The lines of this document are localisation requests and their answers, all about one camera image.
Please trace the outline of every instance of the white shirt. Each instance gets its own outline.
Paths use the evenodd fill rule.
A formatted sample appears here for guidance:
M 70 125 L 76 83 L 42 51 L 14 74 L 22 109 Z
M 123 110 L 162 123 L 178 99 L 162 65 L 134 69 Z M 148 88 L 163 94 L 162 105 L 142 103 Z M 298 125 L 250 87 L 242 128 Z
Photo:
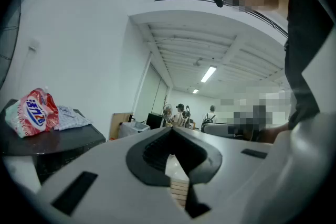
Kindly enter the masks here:
M 215 116 L 215 117 L 212 119 L 212 122 L 213 122 L 213 123 L 216 123 L 216 122 L 217 122 L 217 116 L 216 116 L 214 113 L 212 113 L 212 112 L 208 112 L 207 114 L 208 114 L 208 119 L 211 119 L 213 116 Z
M 182 126 L 183 124 L 183 115 L 182 112 L 178 112 L 175 117 L 172 120 L 173 122 L 176 122 L 178 126 Z

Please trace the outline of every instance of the laundry detergent package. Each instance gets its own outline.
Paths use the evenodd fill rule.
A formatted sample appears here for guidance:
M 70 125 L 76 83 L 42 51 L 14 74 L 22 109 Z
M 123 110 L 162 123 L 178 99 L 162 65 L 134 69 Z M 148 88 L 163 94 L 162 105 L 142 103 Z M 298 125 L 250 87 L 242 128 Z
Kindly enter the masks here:
M 21 137 L 50 131 L 58 124 L 52 96 L 37 88 L 6 109 L 5 121 Z

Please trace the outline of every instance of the black rectangular slot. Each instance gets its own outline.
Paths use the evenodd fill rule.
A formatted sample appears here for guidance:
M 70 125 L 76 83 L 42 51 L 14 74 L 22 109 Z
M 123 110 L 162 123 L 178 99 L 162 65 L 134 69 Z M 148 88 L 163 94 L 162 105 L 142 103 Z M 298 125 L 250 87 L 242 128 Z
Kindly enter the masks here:
M 52 203 L 52 206 L 70 216 L 97 176 L 90 172 L 81 173 Z
M 244 149 L 242 151 L 243 154 L 249 155 L 249 156 L 253 156 L 253 157 L 257 157 L 257 158 L 261 158 L 264 159 L 267 156 L 266 152 L 261 152 L 261 151 L 254 151 L 254 150 L 250 150 L 248 148 Z

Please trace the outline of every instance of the white plastic bin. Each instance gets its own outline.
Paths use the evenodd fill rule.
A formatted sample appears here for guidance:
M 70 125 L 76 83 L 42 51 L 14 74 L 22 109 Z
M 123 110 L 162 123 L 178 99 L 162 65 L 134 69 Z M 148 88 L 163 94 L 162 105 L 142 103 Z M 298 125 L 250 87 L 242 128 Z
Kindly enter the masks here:
M 138 121 L 123 122 L 119 127 L 118 139 L 149 130 L 150 127 Z

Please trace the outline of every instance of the person in black shirt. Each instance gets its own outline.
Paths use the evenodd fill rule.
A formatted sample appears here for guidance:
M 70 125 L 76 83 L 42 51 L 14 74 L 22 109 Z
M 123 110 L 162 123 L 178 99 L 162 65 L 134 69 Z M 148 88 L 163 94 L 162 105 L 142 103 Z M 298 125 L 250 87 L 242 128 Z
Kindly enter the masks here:
M 296 111 L 279 127 L 263 129 L 258 141 L 273 143 L 279 132 L 319 113 L 316 100 L 302 76 L 329 34 L 333 21 L 319 0 L 226 0 L 256 10 L 275 10 L 288 21 L 285 74 L 297 100 Z

